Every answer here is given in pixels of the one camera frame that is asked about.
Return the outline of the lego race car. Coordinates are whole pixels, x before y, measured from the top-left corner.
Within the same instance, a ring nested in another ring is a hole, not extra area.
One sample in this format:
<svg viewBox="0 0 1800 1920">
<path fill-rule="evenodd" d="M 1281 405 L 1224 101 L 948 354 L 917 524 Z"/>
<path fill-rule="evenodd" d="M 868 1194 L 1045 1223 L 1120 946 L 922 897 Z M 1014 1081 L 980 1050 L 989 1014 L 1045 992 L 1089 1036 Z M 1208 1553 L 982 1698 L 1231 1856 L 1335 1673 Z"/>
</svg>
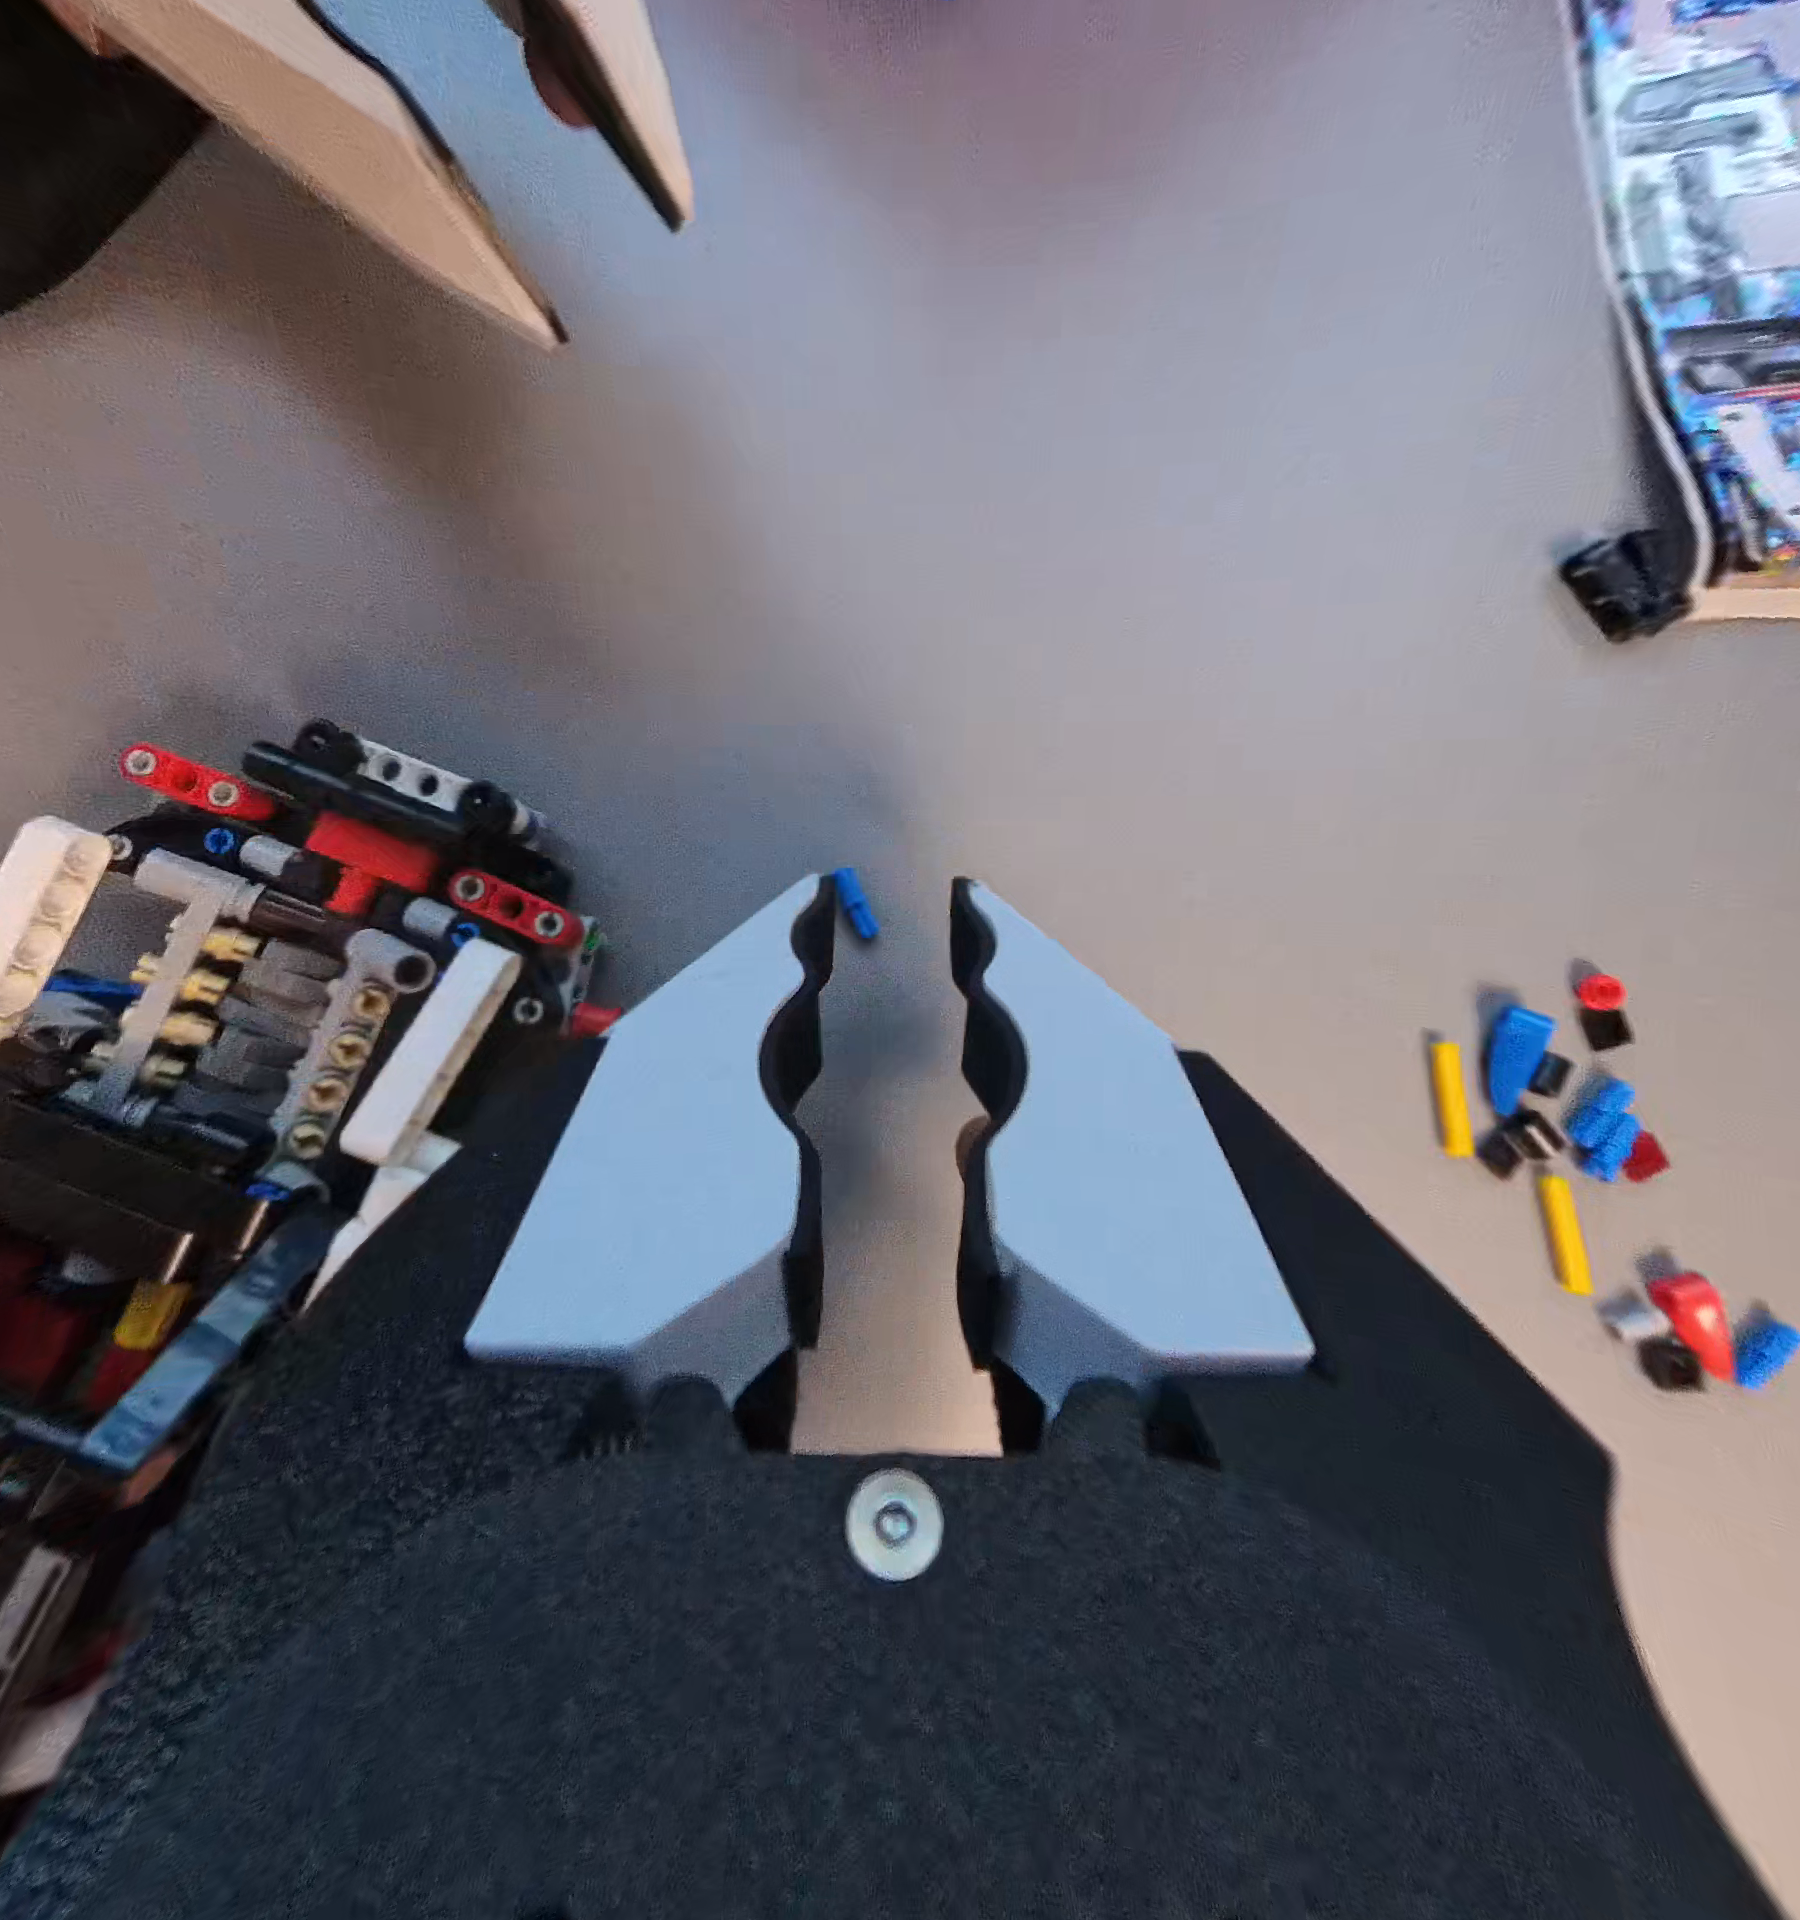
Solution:
<svg viewBox="0 0 1800 1920">
<path fill-rule="evenodd" d="M 547 817 L 327 718 L 0 858 L 0 1796 L 89 1707 L 246 1357 L 574 1039 L 603 935 Z"/>
</svg>

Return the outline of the scattered small lego pieces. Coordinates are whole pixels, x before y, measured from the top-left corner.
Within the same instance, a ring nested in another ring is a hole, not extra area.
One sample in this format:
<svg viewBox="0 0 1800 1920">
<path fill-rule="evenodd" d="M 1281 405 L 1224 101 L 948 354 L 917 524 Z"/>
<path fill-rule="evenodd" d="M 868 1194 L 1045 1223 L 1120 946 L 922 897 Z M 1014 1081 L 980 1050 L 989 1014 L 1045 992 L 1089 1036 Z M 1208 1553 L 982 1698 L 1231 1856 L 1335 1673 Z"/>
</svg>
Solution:
<svg viewBox="0 0 1800 1920">
<path fill-rule="evenodd" d="M 1673 1161 L 1645 1125 L 1639 1090 L 1613 1066 L 1636 1043 L 1629 984 L 1576 963 L 1568 996 L 1578 1054 L 1567 1050 L 1563 1021 L 1497 989 L 1478 1000 L 1470 1045 L 1422 1033 L 1433 1141 L 1445 1158 L 1530 1194 L 1555 1285 L 1597 1312 L 1658 1393 L 1771 1388 L 1800 1358 L 1800 1328 L 1767 1303 L 1732 1309 L 1713 1279 L 1666 1248 L 1645 1252 L 1626 1280 L 1600 1279 L 1583 1188 L 1647 1188 Z"/>
</svg>

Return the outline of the black quilted wrist rest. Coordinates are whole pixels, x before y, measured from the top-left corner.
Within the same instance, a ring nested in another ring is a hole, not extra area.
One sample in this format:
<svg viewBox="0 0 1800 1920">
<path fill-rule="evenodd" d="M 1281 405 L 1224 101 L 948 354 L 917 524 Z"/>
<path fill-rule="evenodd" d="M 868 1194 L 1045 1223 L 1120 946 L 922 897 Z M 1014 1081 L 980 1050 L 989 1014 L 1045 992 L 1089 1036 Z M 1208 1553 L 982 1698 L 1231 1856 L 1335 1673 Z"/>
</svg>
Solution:
<svg viewBox="0 0 1800 1920">
<path fill-rule="evenodd" d="M 0 3 L 0 318 L 78 275 L 209 125 L 182 90 L 93 51 L 48 5 Z"/>
</svg>

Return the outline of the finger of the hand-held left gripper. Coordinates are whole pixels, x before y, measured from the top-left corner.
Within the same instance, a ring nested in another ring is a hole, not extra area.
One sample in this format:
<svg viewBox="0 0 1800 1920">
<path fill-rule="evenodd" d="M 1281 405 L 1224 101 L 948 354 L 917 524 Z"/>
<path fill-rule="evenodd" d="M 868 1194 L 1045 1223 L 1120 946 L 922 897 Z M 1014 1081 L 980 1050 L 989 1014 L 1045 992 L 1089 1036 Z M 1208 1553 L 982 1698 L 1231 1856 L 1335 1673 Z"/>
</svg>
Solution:
<svg viewBox="0 0 1800 1920">
<path fill-rule="evenodd" d="M 422 108 L 315 5 L 93 3 L 83 39 L 148 67 L 442 292 L 540 349 L 566 343 Z"/>
<path fill-rule="evenodd" d="M 667 228 L 684 230 L 696 185 L 667 64 L 643 3 L 521 3 L 525 39 L 543 37 L 592 128 Z"/>
</svg>

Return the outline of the person's left hand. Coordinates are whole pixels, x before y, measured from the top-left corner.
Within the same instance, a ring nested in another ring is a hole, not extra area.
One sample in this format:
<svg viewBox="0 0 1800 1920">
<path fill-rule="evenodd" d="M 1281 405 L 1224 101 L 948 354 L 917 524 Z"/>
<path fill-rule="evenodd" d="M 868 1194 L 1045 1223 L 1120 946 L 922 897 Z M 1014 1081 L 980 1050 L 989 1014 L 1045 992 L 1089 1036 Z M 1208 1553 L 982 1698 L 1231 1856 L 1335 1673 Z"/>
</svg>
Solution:
<svg viewBox="0 0 1800 1920">
<path fill-rule="evenodd" d="M 523 47 L 526 72 L 543 107 L 559 125 L 577 133 L 590 131 L 594 127 L 590 108 L 553 61 L 547 39 L 528 34 Z"/>
</svg>

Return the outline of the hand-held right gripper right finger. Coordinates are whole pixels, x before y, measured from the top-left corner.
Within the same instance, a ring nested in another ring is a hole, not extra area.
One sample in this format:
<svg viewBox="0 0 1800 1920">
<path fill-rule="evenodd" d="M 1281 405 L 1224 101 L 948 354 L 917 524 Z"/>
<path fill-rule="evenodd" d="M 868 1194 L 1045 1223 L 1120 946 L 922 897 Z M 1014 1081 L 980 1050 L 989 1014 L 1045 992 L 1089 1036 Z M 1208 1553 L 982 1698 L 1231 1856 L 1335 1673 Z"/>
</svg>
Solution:
<svg viewBox="0 0 1800 1920">
<path fill-rule="evenodd" d="M 963 1182 L 960 1335 L 998 1414 L 1089 1383 L 1304 1373 L 1318 1342 L 1172 1036 L 993 886 L 958 876 L 960 1077 L 990 1121 Z"/>
</svg>

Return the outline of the small black lego piece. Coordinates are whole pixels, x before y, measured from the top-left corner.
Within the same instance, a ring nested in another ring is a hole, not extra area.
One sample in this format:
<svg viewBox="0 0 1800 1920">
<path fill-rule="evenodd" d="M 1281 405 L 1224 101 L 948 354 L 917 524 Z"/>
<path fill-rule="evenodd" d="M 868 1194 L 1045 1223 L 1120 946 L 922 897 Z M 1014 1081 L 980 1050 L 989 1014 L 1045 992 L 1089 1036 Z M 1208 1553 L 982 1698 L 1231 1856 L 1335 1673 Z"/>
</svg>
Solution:
<svg viewBox="0 0 1800 1920">
<path fill-rule="evenodd" d="M 1694 612 L 1693 547 L 1642 528 L 1588 540 L 1555 566 L 1557 579 L 1610 646 L 1658 636 Z"/>
</svg>

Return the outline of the sticker sheet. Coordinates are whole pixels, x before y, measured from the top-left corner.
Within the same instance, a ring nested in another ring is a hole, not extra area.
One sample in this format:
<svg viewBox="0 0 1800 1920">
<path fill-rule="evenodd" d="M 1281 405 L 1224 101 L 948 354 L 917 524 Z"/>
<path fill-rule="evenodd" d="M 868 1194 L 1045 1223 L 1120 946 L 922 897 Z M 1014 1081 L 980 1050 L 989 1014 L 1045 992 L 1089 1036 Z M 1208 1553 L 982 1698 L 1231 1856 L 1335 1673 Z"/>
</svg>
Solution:
<svg viewBox="0 0 1800 1920">
<path fill-rule="evenodd" d="M 1563 7 L 1600 265 L 1686 621 L 1800 621 L 1800 5 Z"/>
</svg>

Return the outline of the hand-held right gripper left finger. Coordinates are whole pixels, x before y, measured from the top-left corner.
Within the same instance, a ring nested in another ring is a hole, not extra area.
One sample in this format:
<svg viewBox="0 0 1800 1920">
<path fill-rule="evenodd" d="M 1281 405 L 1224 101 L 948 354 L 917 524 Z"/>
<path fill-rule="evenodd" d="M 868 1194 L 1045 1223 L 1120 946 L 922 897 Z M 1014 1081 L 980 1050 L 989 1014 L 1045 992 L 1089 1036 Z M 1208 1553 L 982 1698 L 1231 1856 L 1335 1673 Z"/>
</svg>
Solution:
<svg viewBox="0 0 1800 1920">
<path fill-rule="evenodd" d="M 773 1399 L 819 1341 L 822 1176 L 797 1111 L 822 1066 L 838 890 L 803 876 L 587 1048 L 583 1090 L 465 1335 L 631 1400 Z"/>
</svg>

